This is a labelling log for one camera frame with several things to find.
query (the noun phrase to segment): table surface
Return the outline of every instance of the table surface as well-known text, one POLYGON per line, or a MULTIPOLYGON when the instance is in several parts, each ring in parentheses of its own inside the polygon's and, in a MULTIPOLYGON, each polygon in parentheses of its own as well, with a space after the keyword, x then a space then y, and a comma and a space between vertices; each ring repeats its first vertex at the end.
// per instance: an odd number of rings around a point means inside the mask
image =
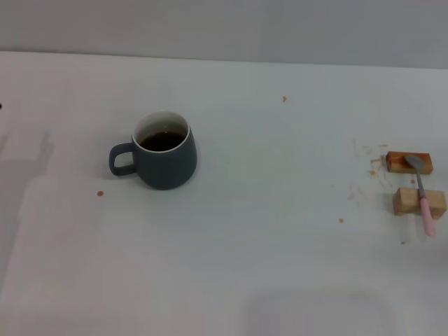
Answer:
POLYGON ((423 184, 448 190, 447 88, 442 70, 0 52, 0 334, 445 336, 447 216, 436 239, 395 217, 415 177, 378 160, 428 152, 423 184), (160 109, 199 154, 170 191, 107 164, 160 109))

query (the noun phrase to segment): mug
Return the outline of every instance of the mug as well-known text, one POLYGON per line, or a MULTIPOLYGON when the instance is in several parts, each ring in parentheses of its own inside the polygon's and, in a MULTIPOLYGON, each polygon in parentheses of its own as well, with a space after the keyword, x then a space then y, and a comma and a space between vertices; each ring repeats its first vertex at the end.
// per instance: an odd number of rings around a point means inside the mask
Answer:
POLYGON ((196 170, 197 154, 191 127, 179 114, 168 111, 150 113, 143 117, 135 127, 132 142, 122 143, 111 149, 109 168, 112 174, 124 176, 137 173, 150 187, 168 190, 181 186, 190 179, 196 170), (163 151, 148 150, 142 143, 151 144, 151 137, 161 133, 175 134, 182 142, 163 151), (134 163, 116 167, 115 158, 119 154, 132 152, 134 163))

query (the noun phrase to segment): metal spoon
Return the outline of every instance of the metal spoon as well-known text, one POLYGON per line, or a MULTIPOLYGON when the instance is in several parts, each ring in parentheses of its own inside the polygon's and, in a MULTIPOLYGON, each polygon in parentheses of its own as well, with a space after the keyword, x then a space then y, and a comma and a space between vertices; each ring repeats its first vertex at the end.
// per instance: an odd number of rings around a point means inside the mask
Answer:
POLYGON ((419 184, 419 196, 420 196, 420 210, 423 216, 423 227, 425 228, 425 233, 429 237, 435 237, 435 221, 431 216, 431 210, 429 209, 429 203, 426 199, 425 190, 423 189, 423 184, 421 184, 420 170, 424 165, 424 161, 417 156, 405 156, 405 160, 409 163, 417 173, 417 183, 419 184))

